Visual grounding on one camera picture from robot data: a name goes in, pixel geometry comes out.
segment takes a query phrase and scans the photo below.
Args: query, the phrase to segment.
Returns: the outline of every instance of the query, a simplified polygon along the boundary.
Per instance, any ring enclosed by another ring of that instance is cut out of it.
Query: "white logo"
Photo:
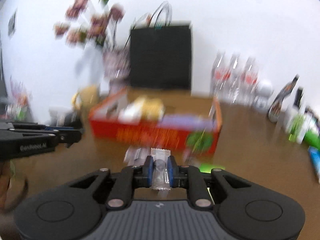
[[[158,204],[156,205],[157,208],[162,208],[163,206],[164,206],[163,203],[158,203]]]
[[[44,149],[46,147],[47,147],[47,143],[21,145],[20,146],[20,151],[21,152],[25,152],[25,151],[32,151],[32,150],[40,150],[40,149]]]

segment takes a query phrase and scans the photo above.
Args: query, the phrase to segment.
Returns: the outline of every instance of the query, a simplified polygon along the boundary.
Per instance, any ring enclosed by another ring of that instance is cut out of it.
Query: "red box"
[[[123,89],[119,93],[107,97],[101,104],[90,111],[89,121],[94,136],[143,147],[181,151],[187,147],[193,149],[196,143],[198,147],[196,149],[200,149],[198,151],[214,153],[222,125],[220,105],[215,98],[212,101],[212,109],[215,109],[215,115],[212,117],[214,129],[206,132],[203,130],[175,129],[174,127],[157,127],[158,122],[119,122],[117,119],[119,111],[129,104],[127,93],[127,89]]]

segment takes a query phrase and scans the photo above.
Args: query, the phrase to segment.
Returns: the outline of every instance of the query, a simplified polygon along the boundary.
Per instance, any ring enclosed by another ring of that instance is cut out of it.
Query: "brown table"
[[[166,92],[164,103],[185,112],[207,115],[211,100],[191,98],[184,92]],[[299,240],[318,239],[320,186],[308,156],[308,147],[289,142],[278,125],[252,109],[227,105],[222,105],[221,109],[222,132],[213,163],[298,201],[306,213]],[[120,171],[127,148],[128,145],[95,139],[87,131],[83,140],[70,149],[61,146],[52,154],[15,160],[15,165],[18,172],[28,176],[29,195],[34,195],[101,167]],[[172,154],[181,163],[181,153]],[[212,162],[209,157],[200,160]],[[139,189],[135,197],[155,199],[157,195],[151,189]],[[169,199],[185,197],[183,189],[173,189],[168,196]],[[0,217],[0,235],[3,240],[19,239],[12,215]]]

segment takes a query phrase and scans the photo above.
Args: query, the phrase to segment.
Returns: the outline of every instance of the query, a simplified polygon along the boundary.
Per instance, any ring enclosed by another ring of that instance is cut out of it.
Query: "purple cloth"
[[[157,124],[161,128],[174,128],[188,131],[206,130],[212,131],[215,128],[214,120],[204,119],[196,115],[169,114]]]

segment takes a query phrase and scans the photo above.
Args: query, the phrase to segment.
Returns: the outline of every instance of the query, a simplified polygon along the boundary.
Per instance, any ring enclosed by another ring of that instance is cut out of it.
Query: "white wall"
[[[41,122],[48,119],[49,106],[69,106],[77,88],[97,82],[102,72],[99,52],[72,49],[54,39],[52,26],[63,20],[72,1],[7,0],[0,11],[0,31],[6,33],[9,18],[18,7],[17,32],[11,39],[3,37],[4,69],[6,78],[12,73],[32,91],[32,111]],[[153,12],[162,1],[110,0],[110,4],[119,2],[126,10],[118,27],[118,43],[126,41],[135,17]],[[257,58],[260,78],[270,79],[276,93],[298,73],[298,86],[305,88],[305,99],[320,112],[319,0],[168,1],[173,20],[193,24],[194,93],[208,93],[209,73],[218,49],[229,55],[237,51],[244,60]],[[77,77],[76,66],[84,56],[86,67]],[[96,74],[90,76],[92,67]]]

